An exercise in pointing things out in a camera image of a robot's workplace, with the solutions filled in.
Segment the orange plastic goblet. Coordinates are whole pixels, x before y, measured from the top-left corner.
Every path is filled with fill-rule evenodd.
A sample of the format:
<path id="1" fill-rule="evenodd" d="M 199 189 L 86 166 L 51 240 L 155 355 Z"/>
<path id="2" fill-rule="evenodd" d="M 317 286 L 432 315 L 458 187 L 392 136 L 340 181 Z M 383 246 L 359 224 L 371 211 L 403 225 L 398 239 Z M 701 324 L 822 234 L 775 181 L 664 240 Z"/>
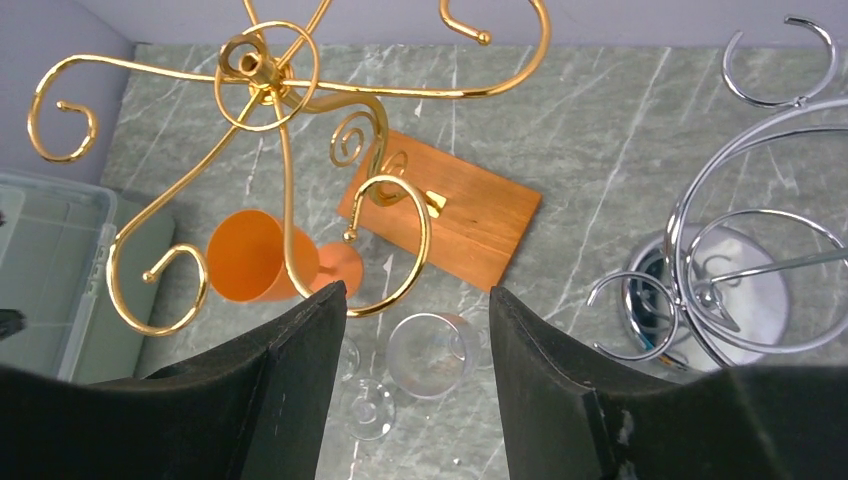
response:
<path id="1" fill-rule="evenodd" d="M 274 302 L 292 298 L 297 289 L 285 270 L 283 221 L 262 210 L 241 210 L 223 220 L 207 244 L 208 279 L 225 299 L 238 303 Z M 335 281 L 351 297 L 361 286 L 364 265 L 359 253 L 344 242 L 318 247 L 294 227 L 294 262 L 300 279 L 313 292 Z"/>

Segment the clear plastic storage box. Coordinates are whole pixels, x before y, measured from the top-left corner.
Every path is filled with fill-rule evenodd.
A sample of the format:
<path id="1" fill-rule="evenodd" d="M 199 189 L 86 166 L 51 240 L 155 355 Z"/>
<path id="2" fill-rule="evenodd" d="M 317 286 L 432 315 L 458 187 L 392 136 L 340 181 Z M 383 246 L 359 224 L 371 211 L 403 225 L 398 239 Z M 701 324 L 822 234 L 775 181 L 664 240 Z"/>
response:
<path id="1" fill-rule="evenodd" d="M 83 384 L 133 375 L 144 338 L 112 305 L 105 262 L 141 209 L 108 188 L 2 171 L 1 306 L 24 316 L 2 365 Z"/>

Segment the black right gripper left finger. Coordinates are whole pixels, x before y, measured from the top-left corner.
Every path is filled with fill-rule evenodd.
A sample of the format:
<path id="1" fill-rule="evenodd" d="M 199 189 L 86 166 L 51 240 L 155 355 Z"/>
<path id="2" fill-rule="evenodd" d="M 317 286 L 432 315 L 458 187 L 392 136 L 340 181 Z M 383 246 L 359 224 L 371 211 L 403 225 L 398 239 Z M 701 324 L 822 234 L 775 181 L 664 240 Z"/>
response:
<path id="1" fill-rule="evenodd" d="M 346 325 L 331 283 L 151 375 L 90 385 L 1 371 L 5 479 L 311 479 Z"/>

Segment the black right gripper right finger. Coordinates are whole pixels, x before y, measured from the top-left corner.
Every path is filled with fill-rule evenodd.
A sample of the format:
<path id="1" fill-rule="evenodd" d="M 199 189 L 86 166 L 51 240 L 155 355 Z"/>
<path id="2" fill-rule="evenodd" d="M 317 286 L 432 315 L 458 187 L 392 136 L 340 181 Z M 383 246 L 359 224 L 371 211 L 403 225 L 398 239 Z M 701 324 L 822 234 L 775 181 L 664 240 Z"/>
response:
<path id="1" fill-rule="evenodd" d="M 604 357 L 502 287 L 489 328 L 514 479 L 847 475 L 843 367 L 733 367 L 677 384 Z"/>

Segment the clear wine glass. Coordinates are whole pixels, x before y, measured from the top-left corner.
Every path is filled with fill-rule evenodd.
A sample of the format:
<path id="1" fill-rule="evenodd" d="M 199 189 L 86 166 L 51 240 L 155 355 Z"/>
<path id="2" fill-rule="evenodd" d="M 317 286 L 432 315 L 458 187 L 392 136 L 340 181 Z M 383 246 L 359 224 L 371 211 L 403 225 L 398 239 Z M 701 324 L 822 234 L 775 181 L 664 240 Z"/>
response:
<path id="1" fill-rule="evenodd" d="M 487 329 L 457 314 L 410 315 L 396 325 L 386 345 L 389 379 L 415 399 L 441 399 L 490 363 L 487 335 Z M 380 439 L 395 423 L 393 393 L 375 376 L 347 374 L 338 404 L 345 429 L 357 440 Z"/>

